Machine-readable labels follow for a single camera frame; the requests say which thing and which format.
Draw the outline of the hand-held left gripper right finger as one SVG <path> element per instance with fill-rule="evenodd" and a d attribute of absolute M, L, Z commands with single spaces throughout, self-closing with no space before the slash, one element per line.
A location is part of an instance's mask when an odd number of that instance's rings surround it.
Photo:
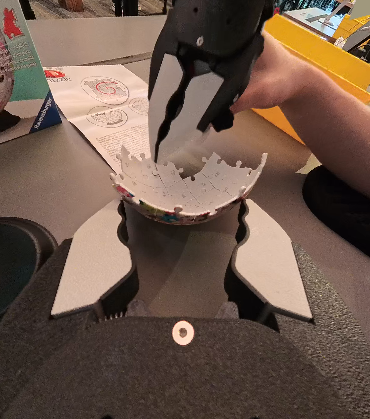
<path fill-rule="evenodd" d="M 245 199 L 238 213 L 236 246 L 224 277 L 229 301 L 239 317 L 275 323 L 275 315 L 311 322 L 313 315 L 292 241 L 254 201 Z"/>

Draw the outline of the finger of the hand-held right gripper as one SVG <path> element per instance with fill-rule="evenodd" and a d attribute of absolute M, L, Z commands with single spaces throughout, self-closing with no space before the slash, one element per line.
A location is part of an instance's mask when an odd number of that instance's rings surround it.
<path fill-rule="evenodd" d="M 172 121 L 166 138 L 159 145 L 157 163 L 162 164 L 169 161 L 172 155 L 203 135 L 206 129 L 199 130 L 197 126 L 223 81 L 224 78 L 214 72 L 191 79 L 185 90 L 181 111 Z"/>
<path fill-rule="evenodd" d="M 149 98 L 148 129 L 151 158 L 158 160 L 159 147 L 167 137 L 175 117 L 174 95 L 183 79 L 183 69 L 177 56 L 165 54 Z"/>

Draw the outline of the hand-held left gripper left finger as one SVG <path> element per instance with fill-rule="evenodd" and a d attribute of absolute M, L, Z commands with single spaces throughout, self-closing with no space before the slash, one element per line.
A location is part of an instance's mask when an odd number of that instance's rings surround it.
<path fill-rule="evenodd" d="M 136 276 L 128 247 L 124 202 L 113 200 L 74 233 L 51 308 L 58 318 L 92 310 L 97 319 L 116 317 L 129 297 L 113 293 Z"/>

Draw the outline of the assembled white puzzle section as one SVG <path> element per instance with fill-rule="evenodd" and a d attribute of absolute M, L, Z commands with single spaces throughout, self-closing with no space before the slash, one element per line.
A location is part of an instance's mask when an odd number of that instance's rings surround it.
<path fill-rule="evenodd" d="M 182 178 L 174 163 L 157 164 L 142 153 L 137 158 L 122 146 L 116 154 L 121 172 L 110 174 L 121 198 L 151 220 L 172 225 L 204 223 L 230 211 L 248 197 L 267 161 L 255 169 L 237 161 L 228 165 L 216 153 L 203 157 L 196 174 Z"/>

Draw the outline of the person's right forearm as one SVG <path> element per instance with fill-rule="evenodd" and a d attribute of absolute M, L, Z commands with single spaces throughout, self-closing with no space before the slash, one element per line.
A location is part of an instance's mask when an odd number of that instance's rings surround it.
<path fill-rule="evenodd" d="M 321 73 L 294 85 L 281 109 L 330 172 L 370 198 L 370 107 Z"/>

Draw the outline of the black round ball stand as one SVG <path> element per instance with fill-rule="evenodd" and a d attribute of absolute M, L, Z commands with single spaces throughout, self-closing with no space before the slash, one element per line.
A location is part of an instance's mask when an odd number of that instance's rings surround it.
<path fill-rule="evenodd" d="M 42 225 L 0 217 L 0 321 L 58 244 Z"/>

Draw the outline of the colourful puzzle box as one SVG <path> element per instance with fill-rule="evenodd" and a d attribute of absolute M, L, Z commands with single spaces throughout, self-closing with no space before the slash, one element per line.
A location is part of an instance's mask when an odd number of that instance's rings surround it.
<path fill-rule="evenodd" d="M 0 144 L 60 123 L 20 3 L 0 0 Z"/>

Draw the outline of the person's right hand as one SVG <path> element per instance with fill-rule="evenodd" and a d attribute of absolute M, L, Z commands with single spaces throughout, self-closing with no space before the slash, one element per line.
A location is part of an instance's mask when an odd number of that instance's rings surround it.
<path fill-rule="evenodd" d="M 264 47 L 256 60 L 245 91 L 232 105 L 237 114 L 250 108 L 279 106 L 298 94 L 316 68 L 289 52 L 271 34 L 262 31 Z"/>

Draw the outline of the white instruction leaflet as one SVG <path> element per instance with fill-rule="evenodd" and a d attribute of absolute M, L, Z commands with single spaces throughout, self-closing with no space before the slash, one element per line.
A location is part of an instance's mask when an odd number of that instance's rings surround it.
<path fill-rule="evenodd" d="M 150 156 L 148 84 L 122 65 L 44 67 L 53 98 L 65 118 L 115 173 L 124 146 Z"/>

